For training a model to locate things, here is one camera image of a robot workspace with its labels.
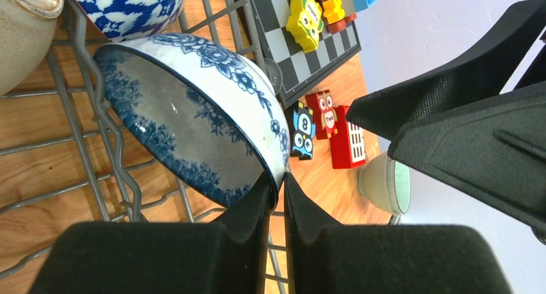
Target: wooden floor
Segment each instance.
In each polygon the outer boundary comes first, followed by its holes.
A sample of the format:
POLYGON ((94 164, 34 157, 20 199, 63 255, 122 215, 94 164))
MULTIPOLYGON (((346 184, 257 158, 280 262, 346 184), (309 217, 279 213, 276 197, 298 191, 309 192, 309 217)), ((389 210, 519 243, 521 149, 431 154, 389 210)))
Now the wooden floor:
MULTIPOLYGON (((225 7, 224 0, 211 0, 211 3, 215 12, 225 7)), ((190 25, 205 18, 201 0, 186 0, 184 9, 190 25)), ((228 18, 222 17, 217 27, 221 43, 233 50, 228 18)), ((170 28, 171 31, 179 29, 177 25, 170 28)), ((198 31, 197 34, 210 36, 208 28, 198 31)), ((58 38, 66 38, 61 30, 57 35, 58 38)), ((99 33, 91 28, 88 35, 98 37, 99 33)), ((90 51, 95 49, 96 46, 89 47, 90 51)), ((68 87, 81 87, 83 82, 71 49, 57 47, 55 56, 61 64, 68 87)), ((48 66, 43 62, 16 90, 54 87, 48 66)), ((353 99, 365 94, 366 87, 359 58, 349 60, 314 91, 324 89, 332 91, 335 105, 350 105, 353 99)), ((92 121, 93 111, 87 94, 72 93, 71 99, 77 110, 81 130, 97 130, 97 124, 92 121)), ((65 136, 71 136, 71 130, 57 95, 0 99, 0 149, 65 136)), ((124 131, 124 138, 125 165, 152 159, 127 131, 124 131)), ((379 153, 377 137, 366 133, 364 138, 368 158, 376 156, 379 153)), ((100 136, 87 137, 85 142, 97 175, 111 172, 100 136)), ((314 145, 313 160, 290 161, 292 171, 307 195, 342 223, 387 223, 390 215, 375 208, 359 195, 356 186, 357 170, 332 170, 328 141, 315 139, 314 145)), ((135 170, 132 175, 141 186, 144 203, 160 199, 161 195, 176 188, 174 176, 159 163, 135 170)), ((0 207, 86 180, 84 166, 73 141, 0 156, 0 207)), ((100 187, 111 216, 121 213, 123 209, 115 180, 104 179, 100 182, 100 187)), ((188 193, 194 215, 217 206, 194 190, 189 189, 188 193)), ((283 209, 282 191, 280 200, 277 210, 283 209)), ((145 216, 150 221, 187 220, 179 196, 173 196, 163 205, 146 210, 145 216)), ((0 270, 15 265, 28 253, 52 244, 71 224, 92 219, 99 220, 100 216, 88 186, 0 215, 0 270)), ((285 245, 281 217, 272 217, 270 232, 274 244, 285 245)), ((285 253, 277 252, 277 257, 282 274, 286 277, 285 253)), ((17 273, 0 279, 0 293, 26 293, 45 258, 43 256, 31 261, 17 273)), ((270 263, 268 273, 274 274, 270 263)), ((276 282, 268 280, 266 290, 267 293, 278 293, 276 282)))

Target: metal rack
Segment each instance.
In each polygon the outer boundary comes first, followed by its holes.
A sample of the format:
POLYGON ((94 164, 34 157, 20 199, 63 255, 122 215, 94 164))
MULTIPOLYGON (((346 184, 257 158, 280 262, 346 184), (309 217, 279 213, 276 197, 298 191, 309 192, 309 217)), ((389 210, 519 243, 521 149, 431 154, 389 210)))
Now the metal rack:
MULTIPOLYGON (((261 54, 261 48, 259 46, 258 34, 256 31, 256 25, 254 24, 253 14, 250 7, 250 0, 225 0, 226 8, 223 10, 213 13, 210 0, 202 0, 203 8, 205 10, 206 18, 200 23, 188 27, 186 16, 184 10, 179 17, 180 27, 182 32, 185 33, 194 33, 197 30, 208 26, 211 32, 211 36, 214 42, 220 43, 220 38, 218 31, 216 29, 215 21, 224 15, 229 16, 229 21, 231 25, 231 30, 233 34, 233 39, 236 47, 236 52, 241 55, 246 55, 253 53, 254 58, 258 66, 266 71, 265 63, 263 61, 263 56, 261 54), (237 9, 243 8, 245 16, 247 19, 250 19, 246 24, 249 28, 249 47, 243 47, 243 38, 241 36, 241 31, 238 24, 238 15, 237 9)), ((75 0, 65 0, 65 10, 63 11, 63 28, 67 31, 69 40, 55 40, 50 48, 49 52, 46 55, 46 61, 48 63, 49 69, 51 71, 53 81, 55 82, 55 89, 40 89, 40 90, 30 90, 30 91, 17 91, 8 93, 5 96, 0 97, 0 99, 11 99, 11 98, 30 98, 33 96, 44 96, 44 95, 54 95, 57 94, 61 100, 62 107, 68 118, 68 123, 72 132, 71 136, 66 136, 63 138, 57 138, 54 140, 48 140, 37 143, 29 143, 16 145, 13 147, 8 147, 5 149, 0 149, 0 156, 5 156, 8 154, 15 154, 18 152, 29 151, 32 149, 38 149, 41 147, 47 147, 51 145, 57 145, 60 143, 74 141, 77 145, 77 149, 80 155, 80 158, 83 162, 84 169, 87 175, 87 180, 74 183, 62 188, 55 190, 47 191, 39 196, 34 196, 32 198, 23 199, 15 203, 0 207, 0 215, 15 210, 26 205, 42 201, 44 199, 52 198, 54 196, 61 195, 65 192, 75 190, 84 186, 90 186, 93 192, 95 201, 99 208, 100 216, 103 221, 120 221, 121 219, 127 217, 130 222, 147 222, 146 218, 142 214, 142 211, 151 207, 156 207, 164 203, 168 197, 171 197, 175 194, 179 194, 182 198, 182 203, 184 204, 185 213, 187 215, 189 222, 199 222, 204 217, 211 215, 213 213, 223 212, 224 208, 212 208, 198 216, 193 215, 193 211, 190 206, 190 202, 185 191, 185 184, 180 180, 176 179, 177 187, 176 189, 165 193, 159 200, 153 201, 150 203, 142 203, 142 193, 140 191, 140 186, 136 180, 132 177, 131 171, 137 169, 146 168, 156 162, 155 159, 133 165, 130 167, 125 167, 123 165, 123 151, 124 151, 124 139, 122 134, 123 126, 117 125, 108 114, 108 109, 110 108, 110 103, 105 99, 105 88, 104 88, 104 77, 99 70, 99 67, 95 64, 91 53, 86 49, 86 45, 89 44, 100 44, 107 42, 106 39, 86 39, 87 31, 87 18, 83 11, 79 8, 75 0), (63 81, 61 69, 59 63, 53 54, 53 47, 55 46, 71 46, 79 65, 79 69, 82 75, 84 82, 84 87, 66 87, 63 81), (96 85, 93 85, 91 79, 94 77, 96 79, 96 85), (71 103, 69 94, 76 92, 87 92, 89 101, 91 103, 95 117, 93 121, 97 123, 98 130, 90 132, 82 132, 80 125, 77 121, 77 116, 75 109, 71 103), (113 133, 115 136, 114 144, 111 142, 109 133, 113 133), (112 164, 113 170, 110 173, 97 175, 95 174, 95 169, 91 164, 91 159, 89 152, 84 143, 84 139, 90 136, 100 135, 104 143, 106 154, 108 159, 112 164), (102 192, 99 187, 99 182, 104 179, 115 178, 117 187, 119 189, 122 202, 122 207, 125 208, 125 211, 121 214, 111 216, 109 215, 106 209, 106 202, 102 197, 102 192)), ((282 217, 282 213, 273 213, 273 216, 282 217)), ((23 257, 17 264, 8 268, 7 270, 0 271, 0 279, 9 277, 21 270, 27 263, 30 261, 47 254, 51 250, 52 246, 47 246, 28 254, 23 257)), ((276 257, 275 250, 277 251, 286 251, 284 246, 273 245, 271 236, 269 236, 269 255, 273 265, 275 275, 266 275, 266 278, 275 280, 278 283, 280 293, 285 293, 285 287, 283 283, 286 283, 287 280, 281 276, 281 272, 278 265, 278 260, 276 257)))

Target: blue and white bowl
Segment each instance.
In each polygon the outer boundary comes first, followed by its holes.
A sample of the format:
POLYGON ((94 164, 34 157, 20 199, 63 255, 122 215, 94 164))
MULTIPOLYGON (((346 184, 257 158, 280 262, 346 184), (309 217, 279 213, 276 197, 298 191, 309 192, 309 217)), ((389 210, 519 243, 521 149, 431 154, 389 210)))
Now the blue and white bowl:
POLYGON ((251 61, 184 33, 105 44, 95 60, 124 125, 195 190, 229 207, 264 170, 280 189, 288 125, 251 61))
POLYGON ((114 42, 145 37, 168 28, 184 0, 76 0, 91 22, 114 42))

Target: red lego brick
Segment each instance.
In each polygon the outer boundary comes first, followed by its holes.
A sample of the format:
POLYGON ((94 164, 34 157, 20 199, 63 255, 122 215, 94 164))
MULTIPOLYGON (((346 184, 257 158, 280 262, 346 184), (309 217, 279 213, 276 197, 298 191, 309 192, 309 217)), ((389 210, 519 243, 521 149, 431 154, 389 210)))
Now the red lego brick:
POLYGON ((352 169, 366 163, 364 130, 345 120, 348 106, 337 106, 337 134, 330 138, 333 169, 352 169))
POLYGON ((307 106, 313 110, 313 122, 317 126, 318 140, 327 140, 337 134, 337 114, 330 90, 319 91, 305 96, 307 106))

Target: yellow owl block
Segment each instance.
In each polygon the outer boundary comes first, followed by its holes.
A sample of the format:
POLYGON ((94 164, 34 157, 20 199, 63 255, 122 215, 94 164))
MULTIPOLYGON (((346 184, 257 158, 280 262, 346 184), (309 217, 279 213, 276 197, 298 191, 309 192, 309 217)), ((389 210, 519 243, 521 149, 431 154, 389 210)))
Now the yellow owl block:
POLYGON ((324 17, 328 24, 333 24, 345 18, 345 10, 343 10, 341 0, 326 0, 323 2, 324 17))
POLYGON ((289 31, 304 53, 319 47, 319 33, 323 31, 322 8, 315 0, 290 0, 289 31))

